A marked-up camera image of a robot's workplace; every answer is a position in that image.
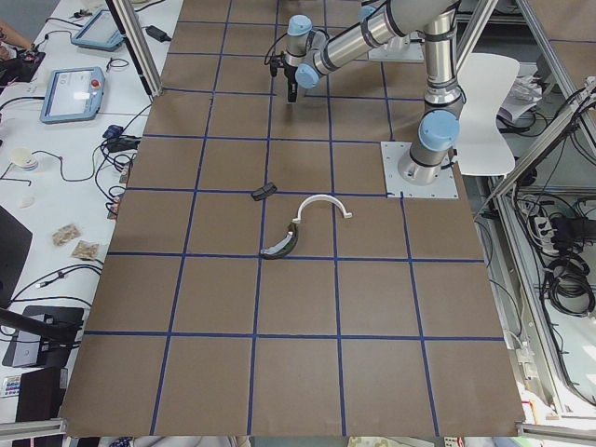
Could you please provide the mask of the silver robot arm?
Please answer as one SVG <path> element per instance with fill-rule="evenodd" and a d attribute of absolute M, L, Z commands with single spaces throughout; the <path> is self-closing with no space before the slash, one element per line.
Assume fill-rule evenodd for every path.
<path fill-rule="evenodd" d="M 385 1 L 363 7 L 359 21 L 331 37 L 315 29 L 305 15 L 290 18 L 285 49 L 265 58 L 275 77 L 282 70 L 288 82 L 288 101 L 297 101 L 298 88 L 314 88 L 318 81 L 390 40 L 420 32 L 425 40 L 427 90 L 425 112 L 417 137 L 399 161 L 406 182 L 426 186 L 441 171 L 442 161 L 460 133 L 464 93 L 456 72 L 456 12 L 458 1 Z"/>

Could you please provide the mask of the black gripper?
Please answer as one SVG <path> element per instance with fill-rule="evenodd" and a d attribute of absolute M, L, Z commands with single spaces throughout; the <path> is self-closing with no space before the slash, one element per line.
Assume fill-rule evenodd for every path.
<path fill-rule="evenodd" d="M 292 55 L 289 52 L 281 52 L 278 55 L 270 57 L 268 66 L 270 75 L 275 78 L 278 71 L 282 70 L 287 79 L 287 101 L 297 102 L 298 83 L 296 81 L 296 72 L 301 58 Z"/>

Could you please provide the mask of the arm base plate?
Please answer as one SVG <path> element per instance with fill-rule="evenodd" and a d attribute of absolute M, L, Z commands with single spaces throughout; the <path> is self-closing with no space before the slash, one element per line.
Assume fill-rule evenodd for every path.
<path fill-rule="evenodd" d="M 381 142 L 386 195 L 389 198 L 458 199 L 452 164 L 445 156 L 427 168 L 411 159 L 410 142 Z"/>
<path fill-rule="evenodd" d="M 422 63 L 422 43 L 423 40 L 416 36 L 394 37 L 381 47 L 371 49 L 368 60 Z"/>

